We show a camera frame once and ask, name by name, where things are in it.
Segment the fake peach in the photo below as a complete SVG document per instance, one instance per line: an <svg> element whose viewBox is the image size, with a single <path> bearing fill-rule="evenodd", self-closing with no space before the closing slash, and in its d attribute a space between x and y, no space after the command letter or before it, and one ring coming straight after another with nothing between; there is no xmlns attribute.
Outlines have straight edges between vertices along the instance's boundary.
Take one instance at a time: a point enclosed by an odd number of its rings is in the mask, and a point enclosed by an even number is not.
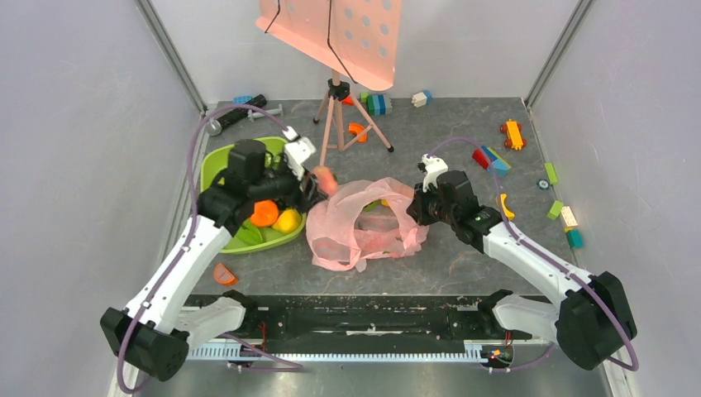
<svg viewBox="0 0 701 397"><path fill-rule="evenodd" d="M319 165L313 170L317 178L318 188L327 196L333 196L338 189L338 182L332 170Z"/></svg>

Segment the fake orange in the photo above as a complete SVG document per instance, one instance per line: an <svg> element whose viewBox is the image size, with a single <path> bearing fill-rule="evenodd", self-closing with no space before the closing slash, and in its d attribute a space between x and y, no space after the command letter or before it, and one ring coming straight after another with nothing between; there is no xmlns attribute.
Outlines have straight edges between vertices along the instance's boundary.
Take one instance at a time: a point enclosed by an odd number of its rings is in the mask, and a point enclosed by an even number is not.
<svg viewBox="0 0 701 397"><path fill-rule="evenodd" d="M271 227L279 218L279 208L273 200L255 202L250 222L256 227Z"/></svg>

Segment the pink plastic bag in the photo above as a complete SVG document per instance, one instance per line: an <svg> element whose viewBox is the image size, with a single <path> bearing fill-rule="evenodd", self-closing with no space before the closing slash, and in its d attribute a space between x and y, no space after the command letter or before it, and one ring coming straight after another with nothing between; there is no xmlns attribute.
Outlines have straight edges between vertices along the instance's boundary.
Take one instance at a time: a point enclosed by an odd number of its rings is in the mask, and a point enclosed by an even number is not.
<svg viewBox="0 0 701 397"><path fill-rule="evenodd" d="M415 255L429 227L407 215L412 197L413 188L390 177L343 184L307 215L312 264L332 271L362 272L368 260ZM375 200L380 205L363 210Z"/></svg>

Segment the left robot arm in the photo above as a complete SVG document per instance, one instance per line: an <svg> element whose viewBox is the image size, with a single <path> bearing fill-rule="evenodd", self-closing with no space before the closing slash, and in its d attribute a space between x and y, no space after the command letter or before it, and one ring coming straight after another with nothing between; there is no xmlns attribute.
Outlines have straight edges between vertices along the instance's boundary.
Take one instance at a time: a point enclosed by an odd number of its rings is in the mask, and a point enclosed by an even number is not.
<svg viewBox="0 0 701 397"><path fill-rule="evenodd" d="M304 165L316 149L306 137L289 139L279 155L261 140L241 140L227 164L196 201L196 209L164 262L123 309L108 308L99 324L119 364L159 380L171 379L192 349L234 331L249 337L259 328L254 303L226 293L214 303L182 313L214 257L254 212L256 203L280 201L299 213L326 198Z"/></svg>

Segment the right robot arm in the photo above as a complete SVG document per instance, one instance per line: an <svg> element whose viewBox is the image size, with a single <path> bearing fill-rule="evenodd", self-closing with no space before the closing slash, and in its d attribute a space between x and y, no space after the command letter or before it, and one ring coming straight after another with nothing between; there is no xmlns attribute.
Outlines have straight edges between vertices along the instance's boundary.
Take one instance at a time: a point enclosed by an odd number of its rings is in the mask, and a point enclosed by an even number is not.
<svg viewBox="0 0 701 397"><path fill-rule="evenodd" d="M490 295L477 316L485 336L525 332L557 345L587 371L604 361L639 370L632 345L637 326L617 276L608 271L594 275L537 244L502 209L480 204L465 172L423 173L408 215L423 226L450 226L461 242L514 270L547 299L526 299L505 289Z"/></svg>

